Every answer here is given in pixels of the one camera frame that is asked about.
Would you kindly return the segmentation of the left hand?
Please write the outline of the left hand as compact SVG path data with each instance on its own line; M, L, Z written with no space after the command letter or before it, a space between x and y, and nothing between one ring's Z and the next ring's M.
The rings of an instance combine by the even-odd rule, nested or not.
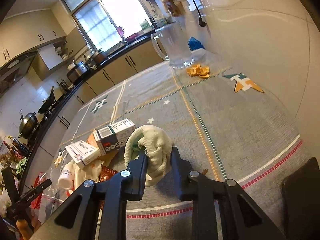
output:
M16 226L24 240L29 240L34 234L33 229L29 227L27 221L24 219L19 219L16 222Z

